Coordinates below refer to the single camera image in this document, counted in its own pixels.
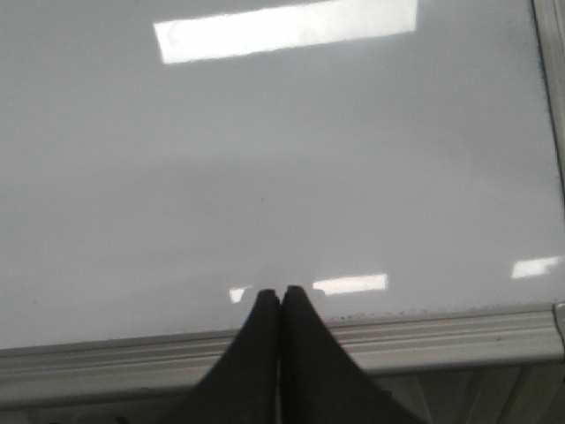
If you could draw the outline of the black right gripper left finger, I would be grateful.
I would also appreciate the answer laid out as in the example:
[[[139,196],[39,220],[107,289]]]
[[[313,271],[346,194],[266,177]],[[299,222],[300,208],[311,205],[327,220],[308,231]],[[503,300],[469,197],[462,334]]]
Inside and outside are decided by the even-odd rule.
[[[232,343],[160,423],[274,423],[280,301],[259,291]]]

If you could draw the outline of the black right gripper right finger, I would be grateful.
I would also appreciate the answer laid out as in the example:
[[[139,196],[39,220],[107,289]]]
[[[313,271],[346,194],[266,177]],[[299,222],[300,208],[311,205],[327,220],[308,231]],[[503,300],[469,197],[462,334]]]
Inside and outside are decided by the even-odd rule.
[[[422,421],[358,367],[299,286],[290,286],[282,301],[279,354],[284,423]]]

